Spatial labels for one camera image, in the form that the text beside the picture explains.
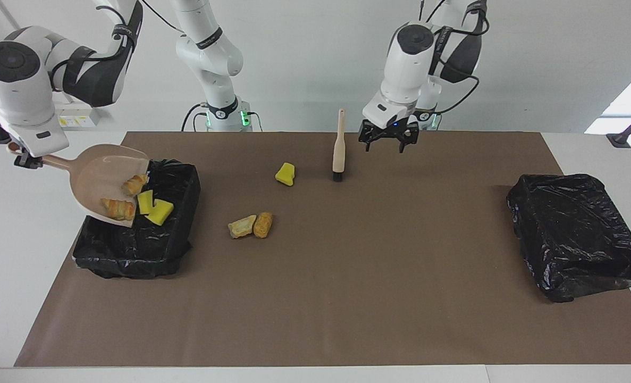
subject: sponge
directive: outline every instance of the sponge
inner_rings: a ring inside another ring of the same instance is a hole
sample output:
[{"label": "sponge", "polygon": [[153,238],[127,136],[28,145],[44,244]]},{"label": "sponge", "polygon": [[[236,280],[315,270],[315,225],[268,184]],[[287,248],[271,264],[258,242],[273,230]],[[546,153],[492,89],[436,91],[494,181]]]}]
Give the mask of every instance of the sponge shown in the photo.
[{"label": "sponge", "polygon": [[275,174],[275,179],[285,185],[294,185],[294,177],[296,176],[294,165],[289,162],[282,164],[280,170]]},{"label": "sponge", "polygon": [[153,191],[152,189],[143,191],[138,194],[138,210],[140,214],[148,215],[152,213],[153,210]]},{"label": "sponge", "polygon": [[155,225],[162,226],[172,211],[174,211],[174,204],[162,201],[161,199],[155,199],[155,207],[153,207],[150,214],[146,215],[145,218],[152,221]]}]

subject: dustpan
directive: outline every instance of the dustpan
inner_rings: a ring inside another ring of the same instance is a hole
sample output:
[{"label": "dustpan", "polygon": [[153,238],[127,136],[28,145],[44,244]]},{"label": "dustpan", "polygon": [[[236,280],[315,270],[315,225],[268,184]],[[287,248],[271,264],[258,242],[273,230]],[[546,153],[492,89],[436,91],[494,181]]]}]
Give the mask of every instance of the dustpan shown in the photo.
[{"label": "dustpan", "polygon": [[[16,143],[9,143],[8,148],[13,154],[21,154]],[[104,216],[105,206],[100,199],[119,199],[136,205],[133,197],[124,194],[121,185],[134,175],[147,172],[150,159],[145,153],[126,146],[100,144],[82,151],[74,160],[45,155],[41,161],[70,173],[72,194],[87,215],[114,225],[128,228],[133,225],[133,220],[116,221]]]}]

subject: black garbage bag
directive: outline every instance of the black garbage bag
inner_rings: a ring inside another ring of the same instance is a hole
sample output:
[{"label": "black garbage bag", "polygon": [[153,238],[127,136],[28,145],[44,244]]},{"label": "black garbage bag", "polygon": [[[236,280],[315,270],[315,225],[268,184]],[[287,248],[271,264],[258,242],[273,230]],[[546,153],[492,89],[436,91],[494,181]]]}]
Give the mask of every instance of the black garbage bag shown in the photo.
[{"label": "black garbage bag", "polygon": [[164,225],[138,213],[131,228],[87,216],[72,253],[78,267],[104,278],[145,279],[178,271],[190,248],[188,234],[199,200],[197,170],[176,160],[150,161],[143,191],[150,189],[154,198],[174,204]]},{"label": "black garbage bag", "polygon": [[524,260],[549,300],[631,287],[631,231],[601,181],[523,175],[507,204]]}]

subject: white wall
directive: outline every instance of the white wall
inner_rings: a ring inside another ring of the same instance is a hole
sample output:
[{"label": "white wall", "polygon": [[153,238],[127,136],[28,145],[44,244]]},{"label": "white wall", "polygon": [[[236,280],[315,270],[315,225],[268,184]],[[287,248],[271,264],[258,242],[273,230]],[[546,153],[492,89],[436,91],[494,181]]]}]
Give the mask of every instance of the white wall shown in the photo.
[{"label": "white wall", "polygon": [[[111,24],[90,0],[2,1],[20,25],[43,25],[97,51],[108,44]],[[334,130],[337,109],[346,107],[347,129],[357,131],[362,106],[381,82],[391,34],[419,6],[418,0],[211,3],[245,56],[235,89],[266,130]],[[168,0],[150,4],[178,24]],[[489,7],[481,87],[444,116],[441,129],[581,132],[631,81],[631,2],[490,0]],[[178,129],[189,106],[204,99],[175,56],[177,36],[145,9],[123,96],[104,109],[99,129]],[[443,105],[468,87],[447,90]]]}]

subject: brown table cover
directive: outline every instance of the brown table cover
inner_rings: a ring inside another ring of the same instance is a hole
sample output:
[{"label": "brown table cover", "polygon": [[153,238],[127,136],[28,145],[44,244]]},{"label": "brown table cover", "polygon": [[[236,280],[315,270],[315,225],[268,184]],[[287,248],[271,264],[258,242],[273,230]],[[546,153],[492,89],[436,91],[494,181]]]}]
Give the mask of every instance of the brown table cover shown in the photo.
[{"label": "brown table cover", "polygon": [[[631,363],[630,291],[552,304],[519,255],[507,191],[561,174],[540,134],[427,132],[403,154],[347,134],[340,184],[334,137],[128,133],[198,168],[193,249],[154,280],[68,257],[16,366]],[[268,239],[230,238],[261,211]]]}]

